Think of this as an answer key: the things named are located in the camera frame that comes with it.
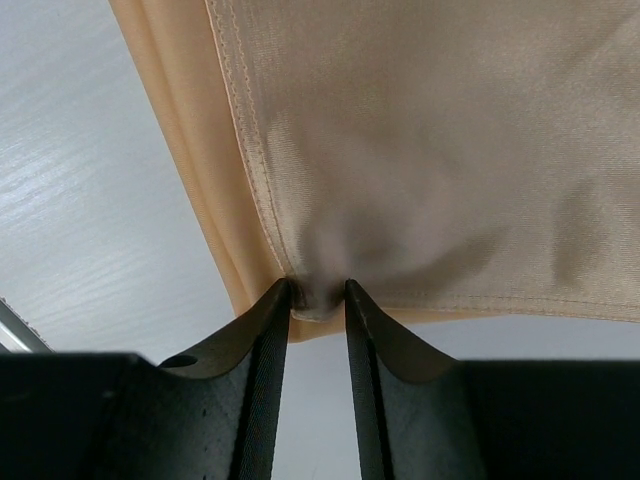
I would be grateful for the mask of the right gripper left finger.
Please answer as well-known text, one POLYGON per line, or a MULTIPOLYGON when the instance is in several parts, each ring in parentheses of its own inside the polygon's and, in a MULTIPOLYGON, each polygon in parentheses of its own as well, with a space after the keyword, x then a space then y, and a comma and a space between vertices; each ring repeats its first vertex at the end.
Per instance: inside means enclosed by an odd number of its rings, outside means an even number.
POLYGON ((5 479, 267 479, 291 288, 153 365, 130 353, 5 354, 5 479))

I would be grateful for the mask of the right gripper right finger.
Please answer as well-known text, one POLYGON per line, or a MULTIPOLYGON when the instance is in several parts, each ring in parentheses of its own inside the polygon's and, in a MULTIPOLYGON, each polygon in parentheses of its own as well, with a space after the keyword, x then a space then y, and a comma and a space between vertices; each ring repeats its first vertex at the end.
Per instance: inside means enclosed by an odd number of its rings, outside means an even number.
POLYGON ((637 362, 462 361, 344 295, 363 478, 638 477, 637 362))

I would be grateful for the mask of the peach satin cloth napkin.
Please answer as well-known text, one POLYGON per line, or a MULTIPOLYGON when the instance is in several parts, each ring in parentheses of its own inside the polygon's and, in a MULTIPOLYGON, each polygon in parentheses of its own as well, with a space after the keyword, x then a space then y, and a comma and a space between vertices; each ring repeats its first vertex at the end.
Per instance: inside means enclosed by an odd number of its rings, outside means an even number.
POLYGON ((639 318, 635 1, 115 1, 237 313, 639 318))

